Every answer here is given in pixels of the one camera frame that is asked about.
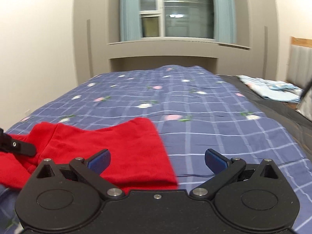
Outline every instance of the headboard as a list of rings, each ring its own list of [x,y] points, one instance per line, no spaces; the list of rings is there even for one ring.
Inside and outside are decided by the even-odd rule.
[[[291,37],[287,81],[304,88],[312,78],[312,40]]]

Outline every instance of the light blue curtain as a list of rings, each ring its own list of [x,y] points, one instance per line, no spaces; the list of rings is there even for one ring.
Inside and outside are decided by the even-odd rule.
[[[234,0],[213,0],[214,37],[223,43],[236,43],[236,13]]]
[[[120,39],[139,40],[142,35],[140,0],[120,0]]]

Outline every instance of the folded blanket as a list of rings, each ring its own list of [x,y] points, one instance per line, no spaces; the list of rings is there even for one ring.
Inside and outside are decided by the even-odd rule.
[[[245,75],[239,75],[238,78],[264,99],[290,103],[300,102],[302,89],[291,83],[252,78]]]
[[[0,184],[21,189],[45,158],[56,164],[76,157],[85,159],[102,149],[111,153],[111,164],[101,174],[122,188],[176,189],[177,181],[162,141],[149,119],[136,118],[123,124],[86,131],[61,123],[40,123],[28,135],[11,135],[32,143],[35,157],[0,152]]]

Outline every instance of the window frame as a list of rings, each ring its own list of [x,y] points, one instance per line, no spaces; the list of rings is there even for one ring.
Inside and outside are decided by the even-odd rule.
[[[196,40],[204,40],[207,42],[215,41],[215,39],[209,38],[196,38],[196,37],[171,37],[166,36],[166,15],[165,15],[165,7],[164,7],[164,0],[156,0],[156,8],[155,11],[140,11],[140,18],[142,17],[159,17],[158,26],[159,26],[159,37],[142,37],[143,40],[151,40],[151,39],[179,39],[179,40],[189,40],[189,41],[196,41]]]

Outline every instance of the red cloth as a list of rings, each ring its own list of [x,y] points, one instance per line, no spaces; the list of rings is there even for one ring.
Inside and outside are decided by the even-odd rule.
[[[101,177],[122,188],[176,189],[177,181],[162,141],[149,119],[87,131],[62,123],[40,123],[28,135],[11,135],[37,148],[33,157],[0,152],[0,184],[21,189],[45,158],[56,164],[85,159],[102,149],[111,153],[111,164]]]

